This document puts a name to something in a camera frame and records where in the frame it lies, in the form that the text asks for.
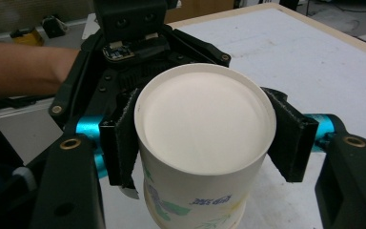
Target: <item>screw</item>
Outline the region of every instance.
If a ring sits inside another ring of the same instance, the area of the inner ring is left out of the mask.
[[[62,107],[61,106],[54,106],[51,108],[51,111],[55,114],[60,114],[62,112]]]

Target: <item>paper cup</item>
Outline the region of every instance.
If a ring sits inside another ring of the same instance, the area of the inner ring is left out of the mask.
[[[154,78],[135,106],[144,196],[161,228],[235,228],[275,136],[269,98],[211,64]]]

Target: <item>floor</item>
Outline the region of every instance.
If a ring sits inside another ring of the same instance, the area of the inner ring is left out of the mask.
[[[304,0],[300,1],[296,11],[351,36],[366,34],[366,1],[334,0],[324,2],[309,0],[308,4],[308,0]]]

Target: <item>mounting hole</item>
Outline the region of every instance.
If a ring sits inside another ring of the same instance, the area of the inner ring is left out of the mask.
[[[78,147],[81,144],[81,140],[78,138],[72,138],[65,140],[61,143],[60,147],[63,150],[71,150]]]
[[[223,61],[228,61],[228,60],[230,60],[230,57],[229,57],[227,54],[223,54],[223,55],[221,56],[221,59],[222,59]]]
[[[347,144],[358,147],[358,148],[363,148],[366,146],[366,143],[363,140],[361,140],[360,138],[354,137],[354,136],[345,136],[345,137],[343,137],[343,140]]]
[[[155,18],[156,18],[155,14],[150,13],[150,14],[147,14],[145,16],[145,21],[146,22],[153,22],[155,20]]]
[[[62,112],[62,107],[61,106],[53,106],[51,111],[55,114],[60,114]]]
[[[118,20],[116,23],[115,23],[115,26],[118,28],[118,29],[124,29],[126,28],[127,26],[129,25],[129,20],[123,18],[123,19],[120,19]]]
[[[69,215],[73,211],[74,208],[75,208],[75,205],[73,203],[66,202],[66,203],[63,203],[63,204],[59,205],[58,207],[56,207],[54,210],[54,213],[58,217],[65,217],[65,216]]]

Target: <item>person's arm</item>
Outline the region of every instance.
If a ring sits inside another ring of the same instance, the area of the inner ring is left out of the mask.
[[[0,98],[55,94],[78,52],[0,43]]]

